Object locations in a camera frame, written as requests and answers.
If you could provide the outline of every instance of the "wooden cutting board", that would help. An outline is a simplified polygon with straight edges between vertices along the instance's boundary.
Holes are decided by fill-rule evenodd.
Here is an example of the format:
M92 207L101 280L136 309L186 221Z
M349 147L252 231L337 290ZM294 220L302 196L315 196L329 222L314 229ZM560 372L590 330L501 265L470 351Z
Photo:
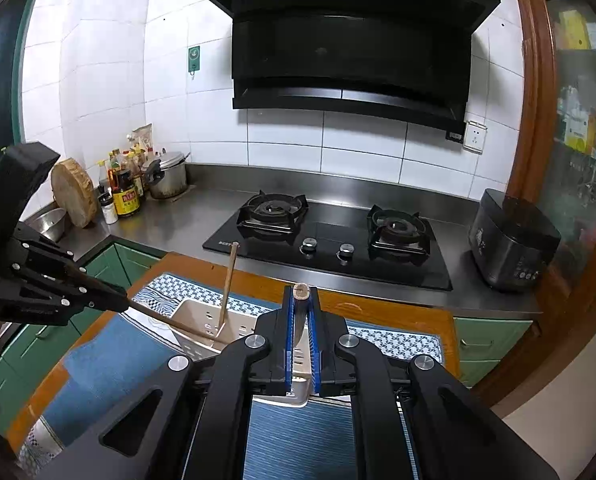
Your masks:
M58 162L52 170L52 188L56 203L76 227L85 227L95 218L98 201L94 184L78 162L72 158Z

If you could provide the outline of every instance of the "range hood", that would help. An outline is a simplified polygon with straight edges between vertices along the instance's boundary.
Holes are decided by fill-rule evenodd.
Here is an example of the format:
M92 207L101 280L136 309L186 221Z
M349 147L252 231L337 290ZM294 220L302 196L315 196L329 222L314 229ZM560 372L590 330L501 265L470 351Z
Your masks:
M301 108L463 134L471 35L500 0L210 0L233 18L234 108Z

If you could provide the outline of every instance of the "green cabinet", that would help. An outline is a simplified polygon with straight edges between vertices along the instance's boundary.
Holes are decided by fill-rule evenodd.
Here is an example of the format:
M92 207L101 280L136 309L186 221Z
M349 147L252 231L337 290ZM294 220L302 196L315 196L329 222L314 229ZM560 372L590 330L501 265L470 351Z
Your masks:
M9 425L34 388L22 380L3 359L0 359L0 434L5 435Z
M531 325L526 320L454 319L461 361L500 361Z
M133 285L138 279L151 268L153 264L159 261L159 258L139 251L117 245L118 256L123 264L129 282Z
M27 325L5 348L2 359L35 390L78 337L71 323Z
M465 386L472 387L500 361L460 361L460 381Z
M89 276L119 285L125 290L131 286L127 275L124 273L123 264L120 263L115 245L96 256L85 268Z

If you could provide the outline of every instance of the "black rice cooker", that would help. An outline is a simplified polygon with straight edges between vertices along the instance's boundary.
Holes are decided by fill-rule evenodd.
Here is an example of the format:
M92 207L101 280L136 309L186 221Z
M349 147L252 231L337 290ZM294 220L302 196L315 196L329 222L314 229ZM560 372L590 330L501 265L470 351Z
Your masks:
M538 283L558 249L560 233L532 203L487 189L468 241L489 285L521 291Z

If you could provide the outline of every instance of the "control button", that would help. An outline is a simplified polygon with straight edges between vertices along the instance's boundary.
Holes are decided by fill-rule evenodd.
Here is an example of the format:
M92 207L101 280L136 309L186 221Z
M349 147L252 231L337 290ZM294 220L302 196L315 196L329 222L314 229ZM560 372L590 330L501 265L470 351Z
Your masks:
M351 258L354 250L355 248L351 244L342 244L338 251L338 256L341 258Z
M300 249L305 253L312 253L318 247L318 241L315 238L305 238L302 241Z

